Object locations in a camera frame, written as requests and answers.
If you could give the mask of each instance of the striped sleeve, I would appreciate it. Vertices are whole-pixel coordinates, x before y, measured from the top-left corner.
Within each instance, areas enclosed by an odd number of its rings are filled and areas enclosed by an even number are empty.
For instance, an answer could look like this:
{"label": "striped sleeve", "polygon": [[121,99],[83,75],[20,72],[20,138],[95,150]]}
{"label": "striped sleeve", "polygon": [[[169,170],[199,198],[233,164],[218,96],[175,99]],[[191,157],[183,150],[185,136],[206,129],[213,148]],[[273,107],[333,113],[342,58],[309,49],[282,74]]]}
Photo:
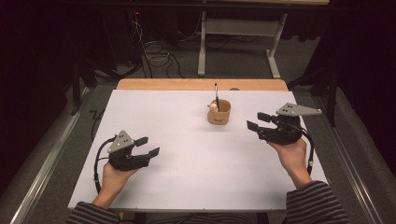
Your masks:
{"label": "striped sleeve", "polygon": [[91,203],[80,202],[77,204],[76,208],[73,209],[73,212],[67,218],[66,223],[120,223],[120,217],[111,210],[105,210]]}
{"label": "striped sleeve", "polygon": [[288,223],[349,223],[347,214],[330,187],[313,181],[287,193]]}

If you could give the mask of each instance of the pen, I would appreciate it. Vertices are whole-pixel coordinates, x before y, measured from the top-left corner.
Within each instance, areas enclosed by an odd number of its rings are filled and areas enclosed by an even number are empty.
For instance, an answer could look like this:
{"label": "pen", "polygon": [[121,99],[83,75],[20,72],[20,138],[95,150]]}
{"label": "pen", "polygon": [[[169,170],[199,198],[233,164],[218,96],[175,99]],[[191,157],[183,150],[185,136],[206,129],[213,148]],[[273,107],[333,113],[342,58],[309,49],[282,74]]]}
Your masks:
{"label": "pen", "polygon": [[216,93],[216,104],[218,105],[218,110],[220,112],[219,96],[218,96],[218,83],[215,83],[215,93]]}

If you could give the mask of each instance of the background table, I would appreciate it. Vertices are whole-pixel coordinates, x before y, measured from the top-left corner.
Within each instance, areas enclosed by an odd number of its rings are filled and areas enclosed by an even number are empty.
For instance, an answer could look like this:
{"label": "background table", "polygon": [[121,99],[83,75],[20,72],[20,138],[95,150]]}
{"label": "background table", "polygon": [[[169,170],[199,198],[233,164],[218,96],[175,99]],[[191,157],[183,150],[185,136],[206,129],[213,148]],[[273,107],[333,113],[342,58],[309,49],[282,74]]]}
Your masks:
{"label": "background table", "polygon": [[[210,124],[206,119],[206,105],[215,97],[215,82],[219,85],[219,98],[232,104],[230,121],[224,126]],[[134,155],[155,147],[161,150],[149,167],[139,170],[128,182],[113,209],[140,212],[285,209],[286,191],[294,186],[276,152],[249,131],[246,124],[249,119],[261,126],[275,127],[257,120],[257,112],[275,114],[286,102],[295,103],[292,92],[286,91],[282,82],[122,80],[110,97],[69,207],[95,197],[92,168],[97,150],[108,138],[125,130],[133,139],[149,138],[146,145],[134,148]],[[249,83],[255,91],[247,91]],[[260,87],[278,91],[260,91]],[[241,91],[225,91],[230,88]],[[106,156],[108,147],[101,157]],[[315,162],[313,178],[326,182],[317,157]],[[99,174],[103,163],[99,163]]]}

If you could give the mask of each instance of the paper cup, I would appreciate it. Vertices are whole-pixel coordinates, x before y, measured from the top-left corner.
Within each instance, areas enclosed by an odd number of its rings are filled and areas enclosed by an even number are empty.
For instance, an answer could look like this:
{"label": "paper cup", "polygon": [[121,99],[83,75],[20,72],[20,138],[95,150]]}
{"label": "paper cup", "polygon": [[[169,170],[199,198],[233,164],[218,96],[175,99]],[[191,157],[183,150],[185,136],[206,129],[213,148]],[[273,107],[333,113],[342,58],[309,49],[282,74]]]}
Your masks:
{"label": "paper cup", "polygon": [[224,125],[228,123],[230,118],[230,111],[231,111],[231,104],[226,100],[219,99],[219,108],[220,111],[212,111],[209,110],[207,112],[207,120],[209,123],[217,124],[217,125]]}

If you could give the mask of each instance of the human hand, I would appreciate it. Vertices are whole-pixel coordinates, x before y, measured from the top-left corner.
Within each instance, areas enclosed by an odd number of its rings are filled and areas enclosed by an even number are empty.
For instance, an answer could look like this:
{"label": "human hand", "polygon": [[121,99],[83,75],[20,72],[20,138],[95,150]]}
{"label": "human hand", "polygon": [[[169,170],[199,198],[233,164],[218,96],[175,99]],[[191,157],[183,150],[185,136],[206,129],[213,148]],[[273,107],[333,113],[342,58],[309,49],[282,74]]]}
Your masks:
{"label": "human hand", "polygon": [[137,170],[120,171],[116,170],[110,163],[106,163],[103,167],[103,184],[102,188],[93,201],[98,207],[108,209],[117,195],[125,187],[131,175],[136,173]]}
{"label": "human hand", "polygon": [[297,189],[312,181],[306,170],[306,142],[302,138],[288,145],[267,143],[276,150],[280,163],[288,172]]}

